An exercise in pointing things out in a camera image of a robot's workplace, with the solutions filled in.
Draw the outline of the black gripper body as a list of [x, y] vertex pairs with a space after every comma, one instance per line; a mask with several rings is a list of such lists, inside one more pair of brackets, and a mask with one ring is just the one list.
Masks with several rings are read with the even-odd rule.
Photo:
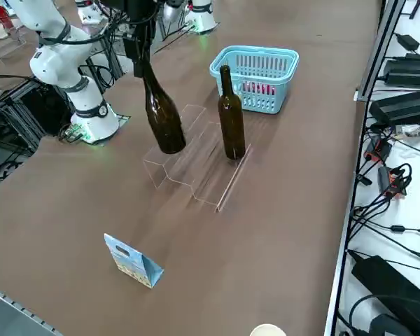
[[154, 37], [160, 1], [126, 0], [123, 11], [129, 18], [131, 37]]

